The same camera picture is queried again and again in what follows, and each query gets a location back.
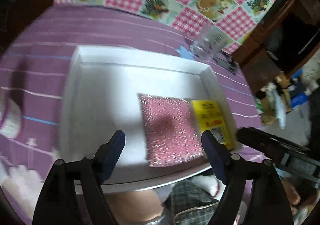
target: white tray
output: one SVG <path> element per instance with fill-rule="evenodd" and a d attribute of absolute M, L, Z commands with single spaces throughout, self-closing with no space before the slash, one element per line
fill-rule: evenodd
<path fill-rule="evenodd" d="M 117 129 L 126 136 L 115 170 L 102 186 L 105 192 L 155 188 L 210 168 L 205 158 L 149 167 L 138 94 L 215 100 L 235 136 L 227 101 L 206 64 L 130 48 L 79 46 L 70 67 L 61 117 L 61 158 L 75 161 L 96 152 Z"/>

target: wooden cabinet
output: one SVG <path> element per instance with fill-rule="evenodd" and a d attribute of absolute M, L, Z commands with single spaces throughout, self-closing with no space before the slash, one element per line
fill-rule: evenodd
<path fill-rule="evenodd" d="M 250 88 L 256 93 L 281 71 L 288 77 L 300 69 L 320 47 L 320 24 L 301 28 L 294 22 L 300 0 L 276 0 L 264 19 L 232 56 L 243 71 Z M 268 55 L 266 41 L 277 29 L 284 32 L 278 50 L 280 59 Z M 301 31 L 301 37 L 295 32 Z M 283 52 L 288 47 L 292 52 Z"/>

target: clear glass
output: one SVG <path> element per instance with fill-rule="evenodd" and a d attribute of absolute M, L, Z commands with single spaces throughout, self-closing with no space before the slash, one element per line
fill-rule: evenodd
<path fill-rule="evenodd" d="M 218 31 L 210 23 L 205 25 L 190 46 L 190 51 L 193 55 L 201 60 L 210 60 L 220 52 L 226 46 L 228 39 Z"/>

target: yellow package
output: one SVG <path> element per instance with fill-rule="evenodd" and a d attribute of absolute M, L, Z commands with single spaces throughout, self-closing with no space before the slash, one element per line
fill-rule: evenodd
<path fill-rule="evenodd" d="M 219 143 L 231 150 L 233 144 L 219 105 L 211 100 L 192 100 L 191 102 L 201 134 L 203 131 L 210 130 Z"/>

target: table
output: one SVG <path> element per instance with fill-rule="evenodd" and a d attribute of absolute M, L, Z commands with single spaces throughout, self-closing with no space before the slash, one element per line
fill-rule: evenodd
<path fill-rule="evenodd" d="M 77 45 L 124 45 L 179 56 L 192 38 L 158 21 L 95 6 L 55 5 L 35 20 L 0 61 L 0 86 L 22 109 L 22 129 L 15 139 L 0 135 L 0 159 L 8 176 L 0 179 L 10 203 L 26 224 L 39 188 L 59 158 L 59 121 L 65 80 Z M 208 63 L 223 88 L 236 126 L 262 128 L 254 99 L 239 71 L 232 75 Z M 244 147 L 246 160 L 262 154 Z"/>

